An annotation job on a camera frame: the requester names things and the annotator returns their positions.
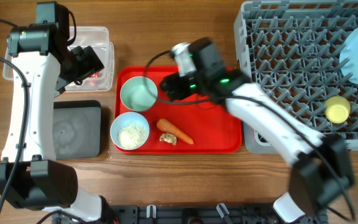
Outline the red snack wrapper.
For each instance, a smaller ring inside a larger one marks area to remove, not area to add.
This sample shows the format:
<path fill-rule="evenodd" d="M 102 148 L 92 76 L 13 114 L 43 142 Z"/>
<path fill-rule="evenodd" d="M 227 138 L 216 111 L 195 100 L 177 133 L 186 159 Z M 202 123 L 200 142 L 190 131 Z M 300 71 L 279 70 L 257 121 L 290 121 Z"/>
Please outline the red snack wrapper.
<path fill-rule="evenodd" d="M 86 79 L 86 84 L 95 86 L 97 85 L 98 80 L 99 80 L 99 73 L 96 72 Z"/>

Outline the mint green bowl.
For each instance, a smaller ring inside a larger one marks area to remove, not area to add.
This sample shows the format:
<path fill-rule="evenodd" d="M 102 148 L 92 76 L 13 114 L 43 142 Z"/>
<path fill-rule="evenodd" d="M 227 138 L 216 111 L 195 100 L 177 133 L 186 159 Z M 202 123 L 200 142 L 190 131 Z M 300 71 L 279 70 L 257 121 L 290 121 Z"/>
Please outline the mint green bowl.
<path fill-rule="evenodd" d="M 120 90 L 123 105 L 132 111 L 143 112 L 150 109 L 158 97 L 156 84 L 146 77 L 128 79 Z"/>

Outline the yellow plastic cup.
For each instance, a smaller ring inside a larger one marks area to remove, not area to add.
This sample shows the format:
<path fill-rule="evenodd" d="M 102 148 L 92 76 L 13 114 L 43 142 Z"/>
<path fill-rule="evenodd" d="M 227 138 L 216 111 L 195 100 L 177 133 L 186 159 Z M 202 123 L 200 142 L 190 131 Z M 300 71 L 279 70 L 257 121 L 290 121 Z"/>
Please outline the yellow plastic cup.
<path fill-rule="evenodd" d="M 325 101 L 324 106 L 324 114 L 332 123 L 339 124 L 345 122 L 351 113 L 349 101 L 341 96 L 330 97 Z"/>

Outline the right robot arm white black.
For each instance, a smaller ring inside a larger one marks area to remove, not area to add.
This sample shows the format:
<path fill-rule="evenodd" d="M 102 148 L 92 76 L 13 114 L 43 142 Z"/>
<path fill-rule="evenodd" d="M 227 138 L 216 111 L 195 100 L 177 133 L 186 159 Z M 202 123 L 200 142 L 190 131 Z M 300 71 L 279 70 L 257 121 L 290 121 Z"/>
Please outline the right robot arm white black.
<path fill-rule="evenodd" d="M 291 167 L 288 191 L 273 203 L 283 221 L 294 222 L 329 210 L 330 203 L 340 196 L 346 200 L 350 219 L 356 219 L 347 193 L 355 177 L 340 135 L 326 136 L 301 123 L 244 72 L 226 68 L 216 45 L 207 37 L 177 44 L 166 53 L 178 66 L 178 72 L 160 84 L 170 104 L 182 105 L 195 93 L 203 95 L 258 131 Z"/>

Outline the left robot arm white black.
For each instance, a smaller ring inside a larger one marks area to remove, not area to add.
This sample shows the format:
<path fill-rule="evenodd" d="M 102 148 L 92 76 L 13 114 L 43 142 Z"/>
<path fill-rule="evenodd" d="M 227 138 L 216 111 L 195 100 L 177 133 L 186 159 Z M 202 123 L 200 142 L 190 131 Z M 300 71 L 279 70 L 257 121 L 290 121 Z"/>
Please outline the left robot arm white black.
<path fill-rule="evenodd" d="M 53 146 L 55 97 L 104 67 L 91 47 L 74 47 L 75 39 L 73 13 L 55 1 L 38 3 L 35 22 L 13 26 L 7 38 L 14 94 L 0 161 L 0 201 L 80 223 L 111 223 L 106 199 L 82 189 L 74 168 L 57 162 Z"/>

